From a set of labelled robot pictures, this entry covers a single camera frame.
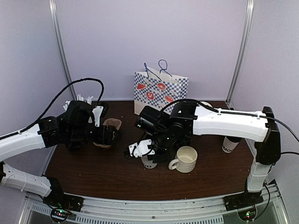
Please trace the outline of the aluminium front rail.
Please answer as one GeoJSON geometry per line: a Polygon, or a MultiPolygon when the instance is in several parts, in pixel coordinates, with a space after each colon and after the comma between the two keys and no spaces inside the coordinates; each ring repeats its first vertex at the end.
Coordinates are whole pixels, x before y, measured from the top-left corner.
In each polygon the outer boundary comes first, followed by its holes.
{"type": "Polygon", "coordinates": [[[276,183],[262,190],[263,202],[237,210],[227,210],[223,196],[168,201],[130,201],[83,197],[80,211],[66,224],[246,224],[242,217],[256,211],[254,224],[290,223],[276,183]]]}

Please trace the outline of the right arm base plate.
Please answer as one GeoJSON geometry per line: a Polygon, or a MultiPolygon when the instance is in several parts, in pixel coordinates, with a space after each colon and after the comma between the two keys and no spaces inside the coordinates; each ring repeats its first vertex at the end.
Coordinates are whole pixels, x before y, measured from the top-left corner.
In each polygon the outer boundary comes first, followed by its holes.
{"type": "Polygon", "coordinates": [[[257,203],[262,203],[263,197],[261,196],[261,192],[258,193],[243,192],[240,194],[225,196],[223,198],[223,201],[226,207],[226,211],[230,211],[230,210],[238,210],[249,206],[253,206],[257,203]]]}

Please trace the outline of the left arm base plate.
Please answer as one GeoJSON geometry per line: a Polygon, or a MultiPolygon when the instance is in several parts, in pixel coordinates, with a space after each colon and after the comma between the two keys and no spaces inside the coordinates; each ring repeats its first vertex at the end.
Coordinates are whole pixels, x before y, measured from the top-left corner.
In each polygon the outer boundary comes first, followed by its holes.
{"type": "Polygon", "coordinates": [[[54,207],[63,208],[69,211],[80,212],[84,199],[79,196],[68,195],[65,193],[53,193],[51,192],[43,200],[46,204],[54,207]]]}

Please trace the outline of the aluminium frame post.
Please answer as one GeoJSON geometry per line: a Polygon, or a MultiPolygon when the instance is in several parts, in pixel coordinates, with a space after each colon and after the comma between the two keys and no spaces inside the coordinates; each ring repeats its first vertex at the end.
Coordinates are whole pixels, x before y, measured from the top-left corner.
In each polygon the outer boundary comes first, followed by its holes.
{"type": "Polygon", "coordinates": [[[255,1],[248,0],[239,52],[235,64],[233,78],[226,98],[226,104],[229,108],[233,108],[232,100],[233,100],[234,92],[236,90],[238,78],[241,73],[242,63],[245,57],[246,47],[250,36],[250,31],[251,31],[251,26],[252,26],[252,21],[254,16],[254,7],[255,7],[255,1]]]}
{"type": "Polygon", "coordinates": [[[63,39],[62,39],[61,29],[60,29],[60,25],[59,25],[56,1],[49,0],[49,7],[50,7],[50,15],[52,18],[53,27],[54,27],[54,31],[55,31],[55,37],[56,37],[56,42],[57,42],[57,47],[58,47],[58,54],[59,54],[60,62],[61,62],[62,69],[63,69],[63,74],[64,74],[67,84],[70,84],[72,82],[72,78],[70,75],[70,70],[69,70],[69,66],[67,63],[65,50],[64,50],[64,46],[63,46],[63,39]]]}

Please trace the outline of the white ceramic mug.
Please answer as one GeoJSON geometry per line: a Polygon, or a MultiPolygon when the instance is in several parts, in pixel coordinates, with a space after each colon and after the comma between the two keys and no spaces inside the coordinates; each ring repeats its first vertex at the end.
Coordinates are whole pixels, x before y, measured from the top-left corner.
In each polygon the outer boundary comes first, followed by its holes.
{"type": "Polygon", "coordinates": [[[169,170],[177,170],[180,173],[190,173],[194,170],[197,161],[197,151],[190,146],[183,146],[177,150],[175,159],[170,161],[169,170]]]}

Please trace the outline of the blue checkered paper bag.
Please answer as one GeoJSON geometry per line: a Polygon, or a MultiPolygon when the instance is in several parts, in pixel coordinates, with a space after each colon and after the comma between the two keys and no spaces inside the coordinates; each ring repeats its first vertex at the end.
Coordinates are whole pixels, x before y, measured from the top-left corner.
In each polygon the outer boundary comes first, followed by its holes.
{"type": "Polygon", "coordinates": [[[145,106],[161,110],[169,103],[187,97],[189,78],[172,75],[167,71],[168,63],[158,61],[159,70],[144,64],[145,71],[134,76],[134,113],[140,114],[145,106]]]}

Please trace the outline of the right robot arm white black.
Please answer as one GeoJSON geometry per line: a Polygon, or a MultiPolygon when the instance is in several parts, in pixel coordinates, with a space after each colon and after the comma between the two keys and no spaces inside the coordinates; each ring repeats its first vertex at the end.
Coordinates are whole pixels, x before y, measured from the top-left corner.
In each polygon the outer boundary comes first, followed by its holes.
{"type": "Polygon", "coordinates": [[[273,111],[240,112],[213,108],[195,99],[178,99],[167,107],[156,110],[145,106],[136,127],[150,135],[128,147],[132,157],[150,156],[154,162],[164,161],[164,154],[176,143],[188,141],[194,135],[221,135],[231,142],[250,139],[255,142],[256,156],[253,160],[243,193],[224,197],[228,210],[263,202],[261,196],[264,181],[281,157],[281,139],[273,111]]]}

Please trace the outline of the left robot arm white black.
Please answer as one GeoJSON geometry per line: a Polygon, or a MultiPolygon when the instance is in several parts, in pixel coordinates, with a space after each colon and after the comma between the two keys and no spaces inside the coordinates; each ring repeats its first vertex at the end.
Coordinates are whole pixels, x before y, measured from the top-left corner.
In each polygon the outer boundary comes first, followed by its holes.
{"type": "Polygon", "coordinates": [[[64,105],[65,112],[57,117],[38,120],[28,129],[19,130],[0,138],[0,184],[1,186],[31,192],[49,199],[57,207],[67,203],[67,196],[52,177],[36,176],[17,170],[5,160],[36,149],[64,144],[68,149],[79,149],[83,144],[112,145],[120,127],[107,120],[101,122],[108,110],[102,103],[92,106],[85,101],[72,100],[64,105]]]}

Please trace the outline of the right aluminium frame post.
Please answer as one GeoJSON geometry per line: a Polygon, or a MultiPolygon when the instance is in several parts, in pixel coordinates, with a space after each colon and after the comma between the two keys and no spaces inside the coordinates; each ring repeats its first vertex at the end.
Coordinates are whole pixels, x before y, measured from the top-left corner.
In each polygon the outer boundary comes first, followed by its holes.
{"type": "Polygon", "coordinates": [[[233,108],[232,100],[233,100],[234,92],[236,90],[238,78],[241,73],[242,63],[245,57],[246,47],[250,36],[250,31],[251,31],[251,26],[252,26],[252,21],[254,16],[254,7],[255,7],[255,1],[248,0],[239,52],[235,64],[233,78],[226,98],[226,104],[229,108],[233,108]]]}

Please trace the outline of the white paper coffee cup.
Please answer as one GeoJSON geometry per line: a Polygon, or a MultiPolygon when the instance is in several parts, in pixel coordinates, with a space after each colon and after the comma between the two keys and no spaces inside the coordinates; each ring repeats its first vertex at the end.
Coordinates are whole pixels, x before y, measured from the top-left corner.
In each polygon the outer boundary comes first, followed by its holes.
{"type": "Polygon", "coordinates": [[[231,153],[242,139],[239,137],[226,136],[222,144],[222,150],[225,153],[231,153]]]}

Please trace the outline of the stack of white paper cups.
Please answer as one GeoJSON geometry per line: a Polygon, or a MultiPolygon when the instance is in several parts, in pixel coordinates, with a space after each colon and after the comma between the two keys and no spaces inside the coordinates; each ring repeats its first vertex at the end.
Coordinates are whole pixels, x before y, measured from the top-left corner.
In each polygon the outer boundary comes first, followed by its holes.
{"type": "Polygon", "coordinates": [[[208,103],[208,102],[201,101],[201,103],[204,104],[204,105],[206,105],[206,106],[208,106],[208,107],[213,108],[213,106],[210,103],[208,103]]]}

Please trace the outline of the left aluminium frame post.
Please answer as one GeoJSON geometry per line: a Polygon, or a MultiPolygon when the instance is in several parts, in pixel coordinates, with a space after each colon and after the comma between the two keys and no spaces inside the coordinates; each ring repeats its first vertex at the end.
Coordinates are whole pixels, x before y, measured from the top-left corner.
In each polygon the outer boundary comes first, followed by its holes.
{"type": "Polygon", "coordinates": [[[49,0],[49,7],[50,7],[50,15],[52,18],[53,27],[54,27],[54,31],[55,31],[55,37],[56,37],[56,42],[57,42],[57,47],[58,47],[58,54],[59,54],[60,62],[61,62],[62,69],[63,69],[63,74],[64,74],[67,84],[70,84],[72,82],[72,78],[70,75],[70,70],[69,70],[69,66],[67,63],[65,50],[64,50],[64,46],[63,46],[63,39],[62,39],[61,29],[60,29],[60,25],[59,25],[56,1],[49,0]]]}

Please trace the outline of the brown cardboard cup carrier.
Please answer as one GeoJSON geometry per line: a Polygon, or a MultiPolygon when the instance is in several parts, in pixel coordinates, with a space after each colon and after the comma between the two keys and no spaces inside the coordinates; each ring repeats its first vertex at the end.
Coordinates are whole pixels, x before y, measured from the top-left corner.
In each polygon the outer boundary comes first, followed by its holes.
{"type": "MultiPolygon", "coordinates": [[[[120,134],[120,128],[121,128],[121,125],[122,125],[122,121],[121,120],[119,120],[119,119],[114,119],[114,118],[108,118],[108,119],[106,119],[102,124],[101,124],[102,126],[103,125],[105,125],[105,126],[108,126],[108,125],[111,125],[111,126],[115,126],[117,129],[118,129],[118,131],[119,131],[119,134],[120,134]]],[[[97,147],[100,147],[100,148],[110,148],[110,147],[103,147],[102,145],[99,145],[99,144],[96,144],[96,143],[94,143],[93,142],[93,144],[95,145],[95,146],[97,146],[97,147]]]]}

